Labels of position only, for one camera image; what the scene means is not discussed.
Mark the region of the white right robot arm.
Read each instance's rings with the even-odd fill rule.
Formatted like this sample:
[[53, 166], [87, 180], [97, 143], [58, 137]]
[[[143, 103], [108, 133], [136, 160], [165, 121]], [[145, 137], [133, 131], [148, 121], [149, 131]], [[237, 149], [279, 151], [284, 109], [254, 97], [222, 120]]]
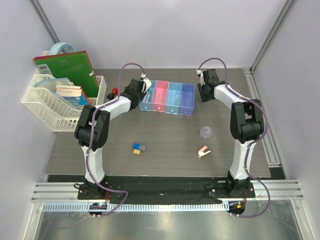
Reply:
[[226, 81], [218, 79], [215, 69], [196, 70], [201, 101], [218, 100], [230, 109], [230, 133], [235, 147], [232, 165], [227, 173], [226, 193], [233, 198], [250, 189], [250, 164], [253, 150], [263, 135], [265, 122], [261, 101], [236, 92]]

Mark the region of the pink drawer box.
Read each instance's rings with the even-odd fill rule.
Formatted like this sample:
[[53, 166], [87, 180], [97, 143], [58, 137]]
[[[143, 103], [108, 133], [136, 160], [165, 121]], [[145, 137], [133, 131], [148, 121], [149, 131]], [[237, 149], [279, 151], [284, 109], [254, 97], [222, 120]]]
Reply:
[[152, 99], [152, 110], [154, 112], [164, 113], [166, 111], [168, 87], [168, 81], [158, 80], [156, 82]]

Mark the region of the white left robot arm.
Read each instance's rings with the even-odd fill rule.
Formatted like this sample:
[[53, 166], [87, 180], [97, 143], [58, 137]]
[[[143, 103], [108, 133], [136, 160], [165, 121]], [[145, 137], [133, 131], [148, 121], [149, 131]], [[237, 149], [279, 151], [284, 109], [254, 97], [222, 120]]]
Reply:
[[81, 146], [84, 163], [84, 183], [74, 184], [79, 200], [100, 200], [114, 190], [107, 188], [103, 169], [103, 147], [107, 142], [110, 121], [135, 109], [147, 94], [152, 82], [147, 77], [133, 78], [122, 93], [111, 93], [108, 102], [82, 109], [74, 132]]

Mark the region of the green white marker pen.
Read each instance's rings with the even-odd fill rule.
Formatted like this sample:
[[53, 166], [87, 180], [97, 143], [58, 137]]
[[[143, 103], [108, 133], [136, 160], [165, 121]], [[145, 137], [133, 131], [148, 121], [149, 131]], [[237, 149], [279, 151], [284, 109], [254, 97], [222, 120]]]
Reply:
[[149, 93], [148, 93], [148, 96], [147, 96], [147, 102], [149, 101], [149, 99], [152, 97], [152, 93], [153, 93], [153, 91], [152, 90], [150, 90], [149, 91]]

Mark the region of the light blue drawer box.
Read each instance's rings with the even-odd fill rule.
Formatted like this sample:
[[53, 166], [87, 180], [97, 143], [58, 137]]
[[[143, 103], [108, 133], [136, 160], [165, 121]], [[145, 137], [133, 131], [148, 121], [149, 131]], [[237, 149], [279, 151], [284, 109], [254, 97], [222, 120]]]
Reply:
[[146, 95], [138, 105], [141, 111], [148, 111], [148, 112], [153, 111], [152, 102], [154, 97], [155, 86], [156, 86], [156, 81], [152, 80], [151, 87], [148, 89]]

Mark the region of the purple drawer box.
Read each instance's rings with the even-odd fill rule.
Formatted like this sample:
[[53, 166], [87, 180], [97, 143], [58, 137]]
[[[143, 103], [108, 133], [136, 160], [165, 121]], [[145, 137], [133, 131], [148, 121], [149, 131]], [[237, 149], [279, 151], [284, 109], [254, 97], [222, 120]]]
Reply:
[[179, 115], [191, 116], [194, 112], [195, 85], [183, 83], [181, 86]]

